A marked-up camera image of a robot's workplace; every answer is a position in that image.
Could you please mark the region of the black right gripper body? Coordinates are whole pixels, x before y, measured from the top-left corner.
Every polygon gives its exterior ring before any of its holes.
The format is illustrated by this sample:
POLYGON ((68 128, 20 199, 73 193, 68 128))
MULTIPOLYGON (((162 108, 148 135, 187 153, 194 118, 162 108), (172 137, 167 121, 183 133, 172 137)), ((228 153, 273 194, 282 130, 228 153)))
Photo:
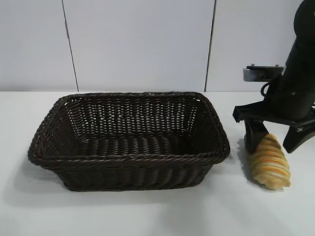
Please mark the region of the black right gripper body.
POLYGON ((235 106, 236 122, 252 119, 298 127, 315 120, 311 111, 314 96, 310 92, 296 87, 280 89, 284 72, 282 66, 246 66, 243 69, 244 81, 265 83, 260 89, 263 100, 235 106))

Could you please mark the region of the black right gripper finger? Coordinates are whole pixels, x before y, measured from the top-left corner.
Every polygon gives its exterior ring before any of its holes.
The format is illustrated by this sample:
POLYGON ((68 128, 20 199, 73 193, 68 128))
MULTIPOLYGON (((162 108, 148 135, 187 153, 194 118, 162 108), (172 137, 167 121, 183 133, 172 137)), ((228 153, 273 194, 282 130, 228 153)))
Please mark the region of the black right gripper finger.
POLYGON ((245 129, 245 148, 252 154, 257 149, 260 141, 267 135, 267 129, 263 121, 260 120, 246 120, 245 129))
POLYGON ((310 124, 300 127, 290 127, 283 141, 283 147, 287 153, 293 153, 304 142, 315 136, 315 125, 310 124))

